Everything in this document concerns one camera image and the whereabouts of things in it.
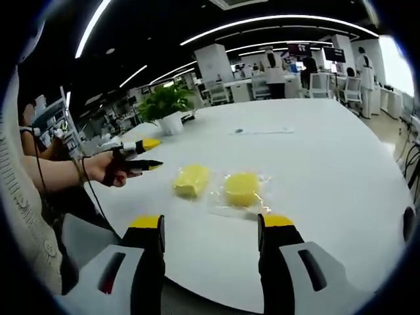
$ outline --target white chair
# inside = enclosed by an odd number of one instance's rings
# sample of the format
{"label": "white chair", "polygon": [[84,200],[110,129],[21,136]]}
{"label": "white chair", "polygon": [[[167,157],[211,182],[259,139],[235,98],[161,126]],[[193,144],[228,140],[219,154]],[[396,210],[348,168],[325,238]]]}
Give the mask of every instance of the white chair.
{"label": "white chair", "polygon": [[338,92],[339,100],[346,104],[350,111],[357,116],[360,115],[360,110],[354,110],[350,104],[362,103],[362,80],[359,77],[347,77],[344,89]]}
{"label": "white chair", "polygon": [[252,95],[255,100],[266,99],[271,96],[265,75],[255,75],[251,78]]}
{"label": "white chair", "polygon": [[208,81],[204,85],[210,94],[212,106],[230,102],[229,92],[224,87],[223,82]]}
{"label": "white chair", "polygon": [[310,98],[331,98],[331,80],[328,73],[311,73],[309,84]]}

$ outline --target human hand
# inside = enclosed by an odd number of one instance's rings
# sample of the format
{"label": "human hand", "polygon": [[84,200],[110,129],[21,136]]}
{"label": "human hand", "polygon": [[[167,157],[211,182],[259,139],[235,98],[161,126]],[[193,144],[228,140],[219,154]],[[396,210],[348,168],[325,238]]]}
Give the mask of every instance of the human hand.
{"label": "human hand", "polygon": [[[107,166],[114,159],[112,152],[102,152],[93,157],[85,159],[85,169],[89,180],[103,182],[106,174]],[[142,173],[128,173],[122,170],[117,170],[114,173],[113,186],[123,187],[127,182],[127,178],[140,176]]]}

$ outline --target computer monitor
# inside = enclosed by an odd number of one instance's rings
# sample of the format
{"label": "computer monitor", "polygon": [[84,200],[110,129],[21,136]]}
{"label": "computer monitor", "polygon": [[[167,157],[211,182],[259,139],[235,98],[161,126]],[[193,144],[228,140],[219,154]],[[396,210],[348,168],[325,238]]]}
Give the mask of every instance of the computer monitor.
{"label": "computer monitor", "polygon": [[312,56],[312,51],[310,50],[309,44],[287,44],[287,49],[289,51],[290,56]]}
{"label": "computer monitor", "polygon": [[346,62],[344,50],[332,47],[324,47],[325,59],[336,62]]}

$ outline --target green leaves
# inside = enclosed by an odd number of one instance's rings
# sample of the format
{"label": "green leaves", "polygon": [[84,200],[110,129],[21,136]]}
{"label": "green leaves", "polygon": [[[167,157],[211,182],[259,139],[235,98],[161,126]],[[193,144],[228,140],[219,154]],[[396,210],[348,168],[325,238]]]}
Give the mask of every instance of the green leaves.
{"label": "green leaves", "polygon": [[156,87],[154,93],[140,105],[140,115],[144,121],[154,123],[175,112],[187,112],[194,109],[194,105],[187,99],[187,96],[193,94],[193,91],[181,84]]}

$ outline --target sponge in plastic bag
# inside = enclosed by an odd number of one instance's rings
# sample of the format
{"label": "sponge in plastic bag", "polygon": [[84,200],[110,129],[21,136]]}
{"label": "sponge in plastic bag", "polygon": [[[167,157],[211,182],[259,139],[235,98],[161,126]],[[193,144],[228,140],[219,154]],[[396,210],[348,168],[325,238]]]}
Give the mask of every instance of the sponge in plastic bag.
{"label": "sponge in plastic bag", "polygon": [[253,173],[238,173],[229,176],[224,185],[228,205],[250,207],[259,195],[258,176]]}
{"label": "sponge in plastic bag", "polygon": [[204,166],[193,164],[183,167],[173,183],[175,194],[191,199],[200,197],[209,179],[210,170]]}

